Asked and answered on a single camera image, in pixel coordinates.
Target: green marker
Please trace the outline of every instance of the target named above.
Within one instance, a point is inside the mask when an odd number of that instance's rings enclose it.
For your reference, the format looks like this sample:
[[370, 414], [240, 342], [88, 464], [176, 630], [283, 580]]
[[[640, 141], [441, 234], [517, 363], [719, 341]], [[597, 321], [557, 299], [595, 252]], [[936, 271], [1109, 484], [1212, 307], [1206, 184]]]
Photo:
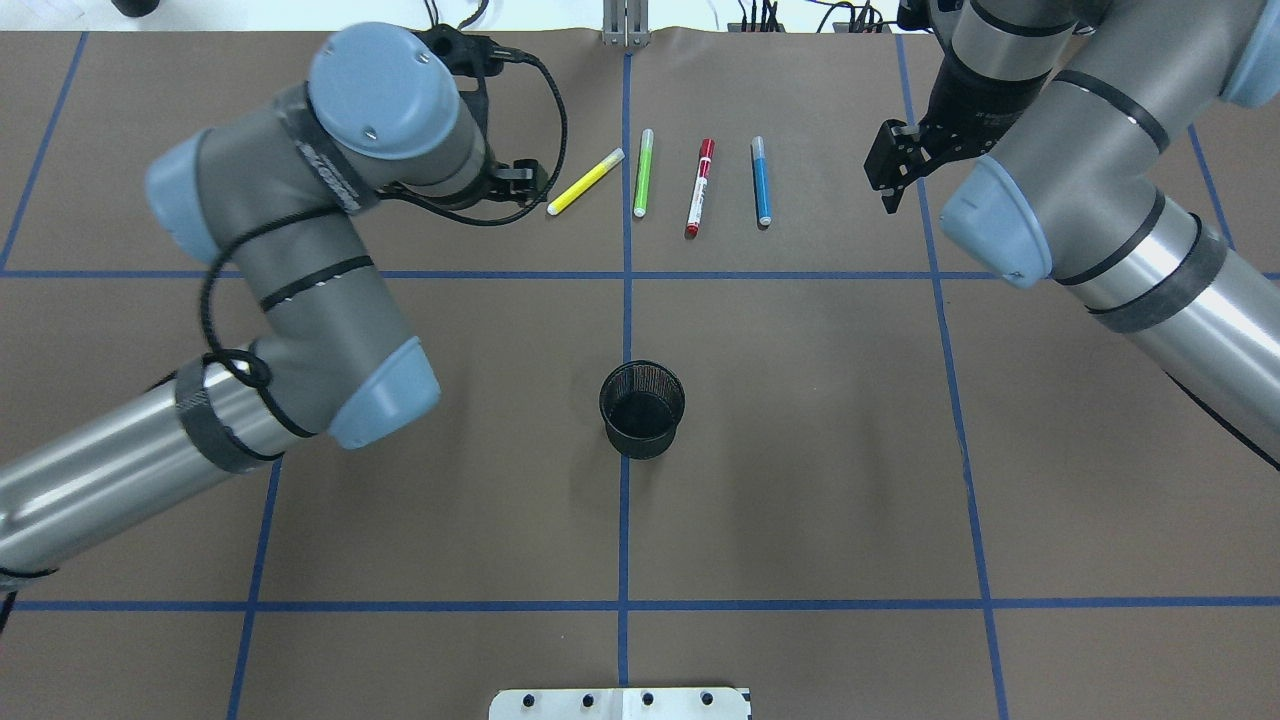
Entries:
[[653, 129], [640, 133], [640, 169], [636, 170], [636, 205], [631, 210], [643, 218], [649, 209], [649, 165], [653, 164]]

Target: blue tape line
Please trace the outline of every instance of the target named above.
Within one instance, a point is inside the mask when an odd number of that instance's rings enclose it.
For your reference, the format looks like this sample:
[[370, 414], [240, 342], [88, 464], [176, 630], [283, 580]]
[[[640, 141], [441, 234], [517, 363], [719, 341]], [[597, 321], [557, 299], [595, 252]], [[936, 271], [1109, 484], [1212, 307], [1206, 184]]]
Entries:
[[[922, 270], [383, 270], [383, 278], [401, 279], [504, 279], [504, 281], [931, 281]], [[945, 281], [995, 281], [984, 272], [940, 272]], [[204, 270], [0, 270], [13, 279], [201, 279]], [[224, 270], [223, 278], [243, 278]]]
[[[631, 265], [631, 53], [622, 56], [622, 361], [631, 361], [631, 309], [634, 275]], [[631, 594], [631, 460], [618, 460], [618, 687], [631, 682], [630, 618], [627, 603]]]
[[54, 138], [54, 128], [58, 127], [58, 118], [63, 114], [67, 96], [72, 91], [72, 81], [79, 68], [81, 56], [84, 54], [84, 45], [88, 42], [88, 33], [82, 32], [79, 42], [76, 44], [76, 54], [67, 68], [67, 77], [63, 78], [63, 88], [58, 92], [58, 101], [54, 102], [54, 111], [45, 126], [45, 135], [40, 138], [40, 147], [36, 149], [36, 159], [31, 163], [31, 172], [27, 174], [27, 184], [22, 188], [22, 197], [18, 199], [18, 209], [13, 213], [13, 222], [9, 224], [9, 234], [5, 237], [4, 247], [0, 249], [0, 270], [9, 263], [9, 254], [18, 240], [18, 229], [22, 227], [22, 217], [27, 214], [27, 202], [31, 201], [31, 192], [36, 188], [36, 178], [40, 177], [40, 168], [45, 164], [45, 152], [49, 151], [49, 142]]
[[[186, 281], [204, 278], [204, 270], [0, 270], [0, 278], [27, 279], [148, 279]], [[238, 270], [224, 272], [224, 278], [244, 277]]]
[[1171, 597], [1011, 597], [992, 600], [997, 610], [1071, 610], [1106, 607], [1280, 607], [1275, 596]]
[[383, 270], [383, 278], [442, 281], [618, 281], [623, 273], [595, 270]]
[[614, 612], [612, 600], [262, 601], [259, 612]]
[[239, 714], [241, 692], [244, 689], [244, 670], [248, 666], [248, 651], [253, 644], [253, 620], [257, 616], [257, 596], [262, 588], [262, 566], [266, 564], [266, 543], [271, 537], [271, 519], [275, 516], [275, 497], [280, 488], [280, 466], [283, 460], [271, 465], [271, 478], [266, 484], [266, 502], [262, 506], [262, 525], [257, 532], [257, 552], [253, 555], [253, 574], [248, 583], [248, 602], [244, 603], [244, 623], [241, 626], [241, 644], [236, 653], [236, 673], [232, 675], [232, 692], [227, 702], [227, 720], [236, 720]]
[[1226, 224], [1226, 213], [1222, 210], [1222, 201], [1217, 196], [1217, 184], [1213, 182], [1213, 173], [1208, 169], [1208, 161], [1204, 159], [1204, 149], [1199, 143], [1199, 133], [1196, 132], [1194, 123], [1187, 128], [1187, 135], [1192, 138], [1192, 150], [1196, 151], [1196, 161], [1199, 163], [1201, 174], [1204, 176], [1204, 187], [1208, 190], [1208, 199], [1213, 204], [1213, 214], [1217, 215], [1217, 224], [1222, 228], [1222, 238], [1226, 240], [1228, 247], [1235, 250], [1231, 227]]
[[22, 612], [244, 612], [239, 601], [165, 600], [19, 600]]
[[[915, 123], [915, 108], [911, 102], [911, 82], [906, 65], [906, 47], [902, 36], [893, 36], [897, 44], [897, 68], [902, 82], [902, 102], [906, 108], [906, 122]], [[1009, 700], [1005, 692], [1005, 671], [1000, 660], [1000, 637], [996, 632], [996, 612], [991, 605], [991, 583], [987, 578], [987, 552], [982, 542], [982, 521], [978, 516], [978, 495], [973, 486], [973, 465], [969, 459], [969, 439], [964, 425], [964, 409], [960, 405], [960, 386], [955, 370], [955, 355], [951, 351], [951, 329], [947, 327], [946, 299], [942, 295], [942, 278], [938, 270], [937, 246], [933, 242], [933, 214], [929, 211], [929, 196], [924, 179], [918, 181], [916, 195], [920, 201], [920, 223], [924, 227], [924, 246], [929, 255], [929, 272], [933, 274], [933, 306], [938, 315], [938, 333], [942, 340], [942, 359], [947, 372], [947, 389], [951, 395], [951, 418], [960, 443], [960, 460], [964, 471], [965, 493], [969, 506], [969, 534], [973, 541], [974, 562], [978, 569], [978, 591], [982, 594], [982, 616], [987, 629], [987, 652], [991, 656], [991, 679], [996, 691], [996, 711], [1000, 720], [1009, 720]]]
[[865, 610], [982, 610], [978, 598], [942, 600], [634, 600], [632, 612], [820, 612]]
[[[979, 598], [938, 600], [631, 600], [627, 612], [867, 612], [982, 610]], [[259, 601], [255, 610], [292, 614], [617, 612], [613, 600], [544, 601]], [[1007, 597], [995, 610], [1115, 607], [1280, 607], [1280, 596]], [[19, 600], [15, 612], [244, 612], [238, 601]]]

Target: black cable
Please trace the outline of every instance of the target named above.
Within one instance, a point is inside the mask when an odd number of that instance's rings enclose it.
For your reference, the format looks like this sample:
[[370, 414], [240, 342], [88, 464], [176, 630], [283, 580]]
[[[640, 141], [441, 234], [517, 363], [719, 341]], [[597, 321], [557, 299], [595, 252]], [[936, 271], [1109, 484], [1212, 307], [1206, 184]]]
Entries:
[[884, 15], [877, 10], [870, 0], [863, 5], [858, 13], [858, 22], [849, 26], [849, 32], [874, 32], [877, 23], [884, 22]]
[[0, 634], [4, 634], [4, 626], [9, 624], [9, 614], [13, 612], [13, 603], [18, 600], [18, 591], [4, 596], [4, 606], [0, 607]]
[[854, 8], [852, 3], [845, 3], [845, 1], [831, 3], [831, 4], [818, 3], [818, 5], [827, 5], [827, 14], [822, 17], [822, 22], [818, 23], [818, 29], [815, 29], [814, 32], [822, 32], [822, 28], [827, 27], [827, 18], [829, 18], [831, 14], [836, 12], [836, 8], [849, 8], [849, 24], [850, 26], [854, 24], [854, 14], [858, 13], [858, 8]]
[[471, 13], [467, 17], [467, 19], [458, 23], [458, 29], [467, 29], [468, 27], [474, 26], [475, 22], [480, 19], [480, 15], [483, 15], [486, 9], [489, 9], [489, 0], [480, 0], [480, 5], [476, 8], [476, 12]]
[[525, 208], [520, 209], [518, 211], [507, 215], [506, 218], [498, 218], [494, 220], [468, 218], [466, 215], [460, 215], [452, 210], [445, 210], [444, 208], [439, 208], [434, 202], [431, 202], [430, 197], [413, 192], [412, 190], [401, 183], [393, 183], [389, 186], [389, 190], [379, 191], [378, 197], [381, 197], [383, 200], [402, 200], [404, 202], [417, 205], [419, 208], [428, 210], [429, 213], [434, 213], [442, 218], [462, 223], [465, 225], [481, 227], [481, 228], [492, 228], [515, 223], [516, 220], [531, 213], [534, 208], [536, 208], [540, 202], [547, 200], [547, 193], [549, 193], [552, 187], [554, 187], [556, 179], [559, 178], [561, 169], [564, 168], [564, 154], [568, 150], [568, 110], [564, 109], [564, 97], [561, 96], [559, 87], [556, 85], [556, 78], [552, 77], [550, 70], [547, 69], [547, 65], [543, 64], [541, 60], [539, 60], [530, 53], [515, 51], [515, 50], [508, 50], [508, 51], [516, 53], [517, 58], [520, 58], [517, 60], [512, 60], [513, 63], [524, 63], [526, 65], [532, 65], [538, 68], [538, 72], [540, 72], [543, 74], [543, 78], [547, 81], [547, 87], [549, 87], [552, 91], [552, 97], [556, 99], [556, 109], [559, 110], [561, 115], [561, 146], [559, 146], [559, 154], [556, 158], [556, 169], [552, 170], [550, 177], [547, 178], [547, 187], [544, 187], [543, 191], [538, 193], [538, 197]]
[[[342, 213], [340, 208], [337, 205], [328, 205], [324, 208], [315, 208], [302, 213], [285, 215], [236, 237], [221, 250], [221, 252], [218, 254], [214, 263], [209, 265], [207, 270], [205, 270], [205, 278], [200, 283], [200, 332], [204, 333], [205, 343], [209, 345], [209, 360], [227, 368], [227, 372], [234, 375], [237, 380], [251, 388], [260, 389], [270, 384], [271, 369], [268, 366], [265, 360], [246, 350], [223, 347], [221, 341], [218, 338], [218, 332], [214, 331], [214, 283], [218, 282], [218, 278], [221, 275], [223, 268], [227, 263], [230, 263], [232, 255], [234, 255], [236, 251], [243, 247], [248, 241], [292, 225], [293, 223], [301, 223], [303, 220], [312, 220], [324, 215], [334, 215], [339, 213]], [[248, 369], [241, 370], [236, 365], [237, 361], [244, 363]]]

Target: mesh cup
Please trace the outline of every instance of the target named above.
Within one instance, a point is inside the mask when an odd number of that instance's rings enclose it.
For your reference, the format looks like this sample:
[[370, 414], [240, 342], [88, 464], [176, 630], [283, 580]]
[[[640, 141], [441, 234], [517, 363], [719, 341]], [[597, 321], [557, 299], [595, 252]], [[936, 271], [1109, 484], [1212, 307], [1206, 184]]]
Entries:
[[600, 416], [613, 448], [632, 460], [663, 454], [685, 415], [685, 388], [671, 370], [632, 360], [609, 373], [600, 387]]

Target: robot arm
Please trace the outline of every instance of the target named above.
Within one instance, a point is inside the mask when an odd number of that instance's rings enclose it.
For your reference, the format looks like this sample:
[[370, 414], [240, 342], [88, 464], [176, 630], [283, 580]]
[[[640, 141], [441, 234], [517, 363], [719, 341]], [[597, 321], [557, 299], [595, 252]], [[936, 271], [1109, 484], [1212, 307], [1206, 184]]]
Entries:
[[[361, 447], [435, 405], [421, 343], [348, 215], [387, 196], [442, 214], [485, 199], [527, 211], [544, 199], [536, 161], [498, 164], [483, 127], [484, 76], [517, 55], [445, 27], [353, 26], [316, 54], [306, 85], [152, 165], [161, 224], [206, 264], [234, 256], [271, 333], [237, 351], [214, 343], [170, 380], [0, 468], [0, 591], [303, 438], [329, 432]], [[454, 72], [479, 76], [480, 96], [460, 95]]]
[[[969, 0], [960, 13], [919, 131], [886, 123], [868, 158], [873, 187], [906, 158], [883, 190], [886, 206], [938, 164], [982, 155], [942, 210], [947, 236], [1018, 287], [1053, 277], [1276, 465], [1280, 291], [1144, 173], [1215, 100], [1258, 106], [1280, 90], [1280, 1]], [[1007, 127], [983, 126], [989, 97], [970, 96], [982, 100], [974, 105], [950, 90], [955, 77], [973, 79], [968, 70], [1043, 82], [1056, 59], [1046, 33], [1076, 20], [1097, 32]], [[979, 29], [984, 40], [964, 40]], [[969, 124], [956, 129], [954, 154], [940, 156], [928, 141], [948, 113]], [[989, 154], [987, 129], [998, 131]], [[916, 141], [932, 164], [915, 161]]]

